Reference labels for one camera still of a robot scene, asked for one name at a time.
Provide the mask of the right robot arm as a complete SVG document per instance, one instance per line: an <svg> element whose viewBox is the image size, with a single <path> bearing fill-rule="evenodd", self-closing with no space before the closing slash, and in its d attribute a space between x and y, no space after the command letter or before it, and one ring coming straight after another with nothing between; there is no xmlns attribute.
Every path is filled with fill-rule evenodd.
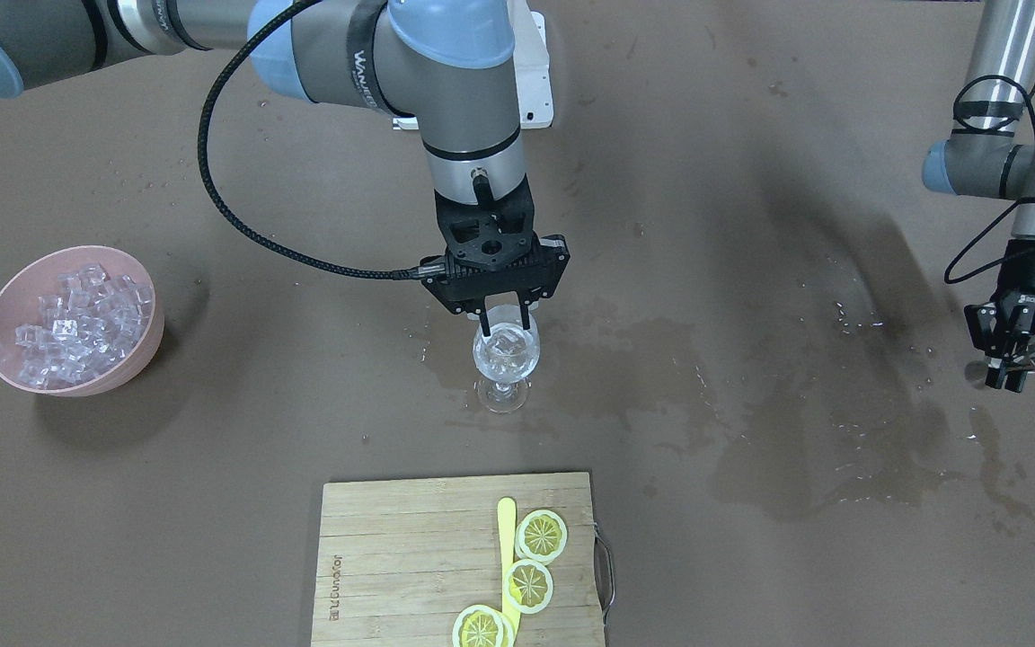
<svg viewBox="0 0 1035 647"><path fill-rule="evenodd" d="M215 208L256 244L369 281L416 281L483 336L513 295L521 326L557 290L563 236L535 233L523 126L550 100L544 29L525 1L0 1L0 100L115 63L226 49L199 118L199 173ZM414 269L359 270L255 233L212 180L207 140L226 83L243 63L284 97L414 121L434 181L444 251Z"/></svg>

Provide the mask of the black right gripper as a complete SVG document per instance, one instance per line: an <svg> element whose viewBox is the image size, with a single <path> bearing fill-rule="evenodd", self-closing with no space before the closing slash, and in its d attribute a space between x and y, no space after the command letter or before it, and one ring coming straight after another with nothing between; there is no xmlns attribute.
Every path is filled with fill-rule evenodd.
<svg viewBox="0 0 1035 647"><path fill-rule="evenodd" d="M483 339L494 315L486 299L514 294L520 323L535 329L533 310L562 281L571 251L562 235L538 236L529 180L504 197L464 204L436 192L436 220L445 251L420 261L419 282L451 313L479 315Z"/></svg>

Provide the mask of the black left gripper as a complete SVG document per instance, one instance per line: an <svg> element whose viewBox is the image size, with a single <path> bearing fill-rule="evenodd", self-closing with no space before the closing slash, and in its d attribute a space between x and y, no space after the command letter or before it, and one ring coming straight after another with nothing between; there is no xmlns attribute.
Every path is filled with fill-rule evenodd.
<svg viewBox="0 0 1035 647"><path fill-rule="evenodd" d="M986 355L985 386L1019 394L1035 337L1035 239L1010 239L998 269L990 299L967 306L965 319L973 347Z"/></svg>

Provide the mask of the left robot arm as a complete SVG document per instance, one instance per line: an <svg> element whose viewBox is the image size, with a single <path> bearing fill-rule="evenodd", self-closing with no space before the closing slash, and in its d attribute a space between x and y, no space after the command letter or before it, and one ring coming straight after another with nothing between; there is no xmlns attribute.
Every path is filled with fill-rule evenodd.
<svg viewBox="0 0 1035 647"><path fill-rule="evenodd" d="M1021 393L1035 373L1035 1L986 1L952 131L923 164L931 192L1007 202L1009 242L986 302L966 306L985 384Z"/></svg>

